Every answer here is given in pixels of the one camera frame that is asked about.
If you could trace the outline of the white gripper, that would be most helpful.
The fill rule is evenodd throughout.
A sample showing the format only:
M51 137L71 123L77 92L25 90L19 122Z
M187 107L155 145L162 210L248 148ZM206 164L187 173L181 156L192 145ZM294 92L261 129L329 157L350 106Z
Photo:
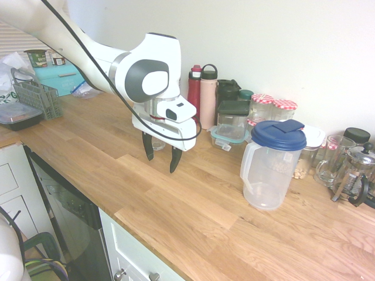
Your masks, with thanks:
M151 161L154 158L152 136L170 144L172 146L172 160L169 171L173 173L182 157L182 151L188 151L196 144L195 121L192 118L181 123L176 123L168 119L156 121L146 113L143 104L134 104L133 109L150 128L157 131L157 133L151 131L135 115L132 115L133 126L142 131L142 141L147 159Z

